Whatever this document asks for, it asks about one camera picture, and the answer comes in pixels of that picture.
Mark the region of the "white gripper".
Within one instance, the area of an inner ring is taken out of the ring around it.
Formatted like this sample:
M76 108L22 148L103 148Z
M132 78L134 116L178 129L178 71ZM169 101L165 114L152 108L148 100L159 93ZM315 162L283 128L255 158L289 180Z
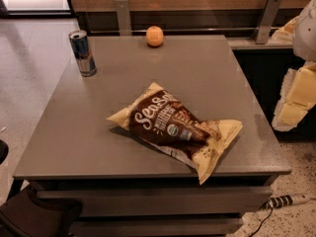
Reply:
M313 61L298 70L289 68L283 78L272 126L277 131L290 131L316 105L316 0L275 31L272 39L293 42L296 56Z

